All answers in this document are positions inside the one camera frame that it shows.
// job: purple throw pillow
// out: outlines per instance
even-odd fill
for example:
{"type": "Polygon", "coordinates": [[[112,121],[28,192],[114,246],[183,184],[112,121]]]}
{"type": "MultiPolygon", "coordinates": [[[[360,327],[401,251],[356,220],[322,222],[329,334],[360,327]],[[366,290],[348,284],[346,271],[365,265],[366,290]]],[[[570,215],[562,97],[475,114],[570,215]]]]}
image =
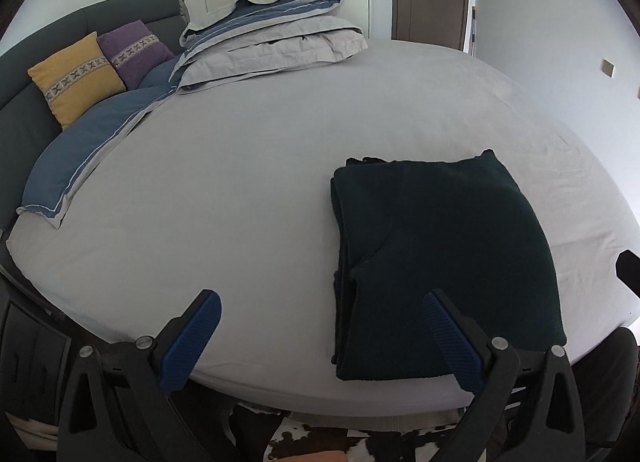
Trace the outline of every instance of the purple throw pillow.
{"type": "Polygon", "coordinates": [[[135,90],[152,68],[175,57],[140,20],[102,34],[98,45],[127,90],[135,90]]]}

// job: folded dark green cloth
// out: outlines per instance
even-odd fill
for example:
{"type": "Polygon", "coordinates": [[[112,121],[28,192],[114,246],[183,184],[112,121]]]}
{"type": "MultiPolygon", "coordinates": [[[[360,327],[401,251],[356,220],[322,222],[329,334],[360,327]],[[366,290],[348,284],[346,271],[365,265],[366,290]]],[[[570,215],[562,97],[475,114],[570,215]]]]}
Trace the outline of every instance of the folded dark green cloth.
{"type": "Polygon", "coordinates": [[[340,379],[450,373],[421,312],[435,288],[489,337],[524,350],[566,343],[548,242],[493,151],[456,163],[350,159],[331,197],[340,379]]]}

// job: headboard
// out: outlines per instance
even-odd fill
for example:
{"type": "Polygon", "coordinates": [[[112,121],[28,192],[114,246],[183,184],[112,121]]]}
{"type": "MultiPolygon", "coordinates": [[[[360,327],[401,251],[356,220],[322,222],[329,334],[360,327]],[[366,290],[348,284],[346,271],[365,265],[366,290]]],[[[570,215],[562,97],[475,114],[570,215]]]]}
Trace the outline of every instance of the headboard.
{"type": "Polygon", "coordinates": [[[0,56],[0,233],[17,218],[35,161],[61,132],[27,70],[91,32],[100,35],[137,19],[181,53],[178,40],[188,21],[181,0],[107,0],[58,19],[0,56]]]}

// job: wall outlet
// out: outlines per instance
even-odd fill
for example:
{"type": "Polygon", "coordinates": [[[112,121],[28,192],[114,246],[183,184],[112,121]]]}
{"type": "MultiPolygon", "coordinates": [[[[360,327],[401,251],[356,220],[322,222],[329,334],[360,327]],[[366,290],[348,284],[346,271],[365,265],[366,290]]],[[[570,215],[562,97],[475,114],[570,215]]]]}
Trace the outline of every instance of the wall outlet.
{"type": "Polygon", "coordinates": [[[613,70],[615,70],[615,66],[613,66],[613,63],[609,63],[609,61],[607,61],[606,59],[602,60],[602,73],[606,74],[609,77],[613,77],[613,70]]]}

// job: silver screw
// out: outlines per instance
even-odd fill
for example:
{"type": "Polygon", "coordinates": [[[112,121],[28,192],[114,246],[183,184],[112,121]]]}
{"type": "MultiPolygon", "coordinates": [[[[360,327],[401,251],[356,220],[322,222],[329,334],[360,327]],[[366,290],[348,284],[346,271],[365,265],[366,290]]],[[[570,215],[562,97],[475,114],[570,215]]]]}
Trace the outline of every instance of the silver screw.
{"type": "Polygon", "coordinates": [[[146,350],[154,343],[153,337],[142,336],[136,339],[136,348],[138,350],[146,350]]]}
{"type": "Polygon", "coordinates": [[[494,337],[491,339],[491,344],[496,350],[506,350],[509,347],[509,342],[504,337],[494,337]]]}
{"type": "Polygon", "coordinates": [[[556,357],[564,357],[564,349],[560,345],[553,345],[551,347],[551,353],[556,357]]]}
{"type": "Polygon", "coordinates": [[[92,346],[87,345],[87,346],[82,347],[80,349],[80,357],[82,357],[82,358],[87,358],[92,353],[94,353],[94,347],[92,347],[92,346]]]}

